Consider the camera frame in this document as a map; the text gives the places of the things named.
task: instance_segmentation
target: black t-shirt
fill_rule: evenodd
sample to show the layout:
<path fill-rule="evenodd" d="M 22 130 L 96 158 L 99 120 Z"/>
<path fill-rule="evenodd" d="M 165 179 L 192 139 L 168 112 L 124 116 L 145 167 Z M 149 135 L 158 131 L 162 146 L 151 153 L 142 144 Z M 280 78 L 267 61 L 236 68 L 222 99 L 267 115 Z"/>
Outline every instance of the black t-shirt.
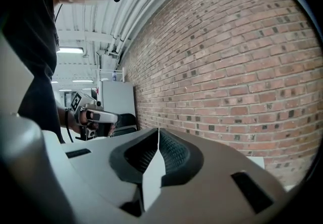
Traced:
<path fill-rule="evenodd" d="M 34 75 L 19 114 L 53 131 L 62 142 L 51 86 L 57 64 L 53 0 L 3 0 L 2 31 L 21 61 Z"/>

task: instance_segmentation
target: fluorescent light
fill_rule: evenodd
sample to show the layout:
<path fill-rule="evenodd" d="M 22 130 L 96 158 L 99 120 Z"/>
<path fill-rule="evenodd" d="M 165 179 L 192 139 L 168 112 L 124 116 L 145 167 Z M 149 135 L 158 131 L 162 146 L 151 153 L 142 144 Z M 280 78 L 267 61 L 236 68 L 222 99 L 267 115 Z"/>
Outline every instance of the fluorescent light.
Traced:
<path fill-rule="evenodd" d="M 61 53 L 83 53 L 83 49 L 73 47 L 60 47 L 58 52 Z"/>
<path fill-rule="evenodd" d="M 73 82 L 93 82 L 92 80 L 72 80 Z"/>

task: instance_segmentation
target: rectangular black cutout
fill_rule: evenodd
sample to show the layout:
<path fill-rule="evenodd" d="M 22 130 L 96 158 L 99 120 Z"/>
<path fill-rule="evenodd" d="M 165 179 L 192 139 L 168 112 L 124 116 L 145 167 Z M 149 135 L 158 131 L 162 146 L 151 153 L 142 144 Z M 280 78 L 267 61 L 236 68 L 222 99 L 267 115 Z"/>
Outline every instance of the rectangular black cutout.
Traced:
<path fill-rule="evenodd" d="M 88 149 L 79 149 L 75 151 L 66 152 L 66 156 L 68 158 L 72 158 L 72 157 L 79 157 L 88 153 L 91 153 L 91 151 Z"/>
<path fill-rule="evenodd" d="M 273 204 L 273 201 L 245 172 L 237 172 L 231 175 L 240 191 L 249 202 L 255 213 L 260 213 Z"/>

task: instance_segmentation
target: wire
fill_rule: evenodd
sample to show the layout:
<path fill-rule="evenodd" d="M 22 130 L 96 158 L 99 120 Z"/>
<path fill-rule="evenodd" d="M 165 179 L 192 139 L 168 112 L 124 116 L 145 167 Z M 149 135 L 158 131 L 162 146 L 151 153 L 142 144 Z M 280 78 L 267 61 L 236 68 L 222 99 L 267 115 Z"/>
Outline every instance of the wire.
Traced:
<path fill-rule="evenodd" d="M 60 6 L 60 8 L 59 8 L 59 11 L 58 11 L 58 12 L 57 12 L 57 14 L 56 14 L 56 17 L 55 17 L 55 23 L 56 23 L 57 17 L 58 17 L 58 15 L 59 15 L 59 13 L 60 13 L 60 10 L 61 10 L 62 6 L 63 6 L 63 4 L 61 4 L 61 6 Z"/>
<path fill-rule="evenodd" d="M 69 110 L 70 110 L 69 108 L 66 108 L 65 109 L 65 126 L 66 126 L 66 129 L 67 129 L 67 133 L 70 136 L 70 140 L 73 143 L 74 141 L 72 139 L 72 136 L 71 136 L 71 133 L 70 133 L 70 129 L 69 129 L 69 124 L 68 124 Z"/>

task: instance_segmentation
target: water bottle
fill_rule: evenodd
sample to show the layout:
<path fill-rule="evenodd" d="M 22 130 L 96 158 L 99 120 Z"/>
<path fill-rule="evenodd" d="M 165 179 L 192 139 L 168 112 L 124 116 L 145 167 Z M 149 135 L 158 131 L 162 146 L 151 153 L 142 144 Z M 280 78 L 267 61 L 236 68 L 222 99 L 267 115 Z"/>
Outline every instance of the water bottle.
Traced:
<path fill-rule="evenodd" d="M 113 73 L 112 73 L 112 81 L 117 81 L 116 71 L 113 71 Z"/>

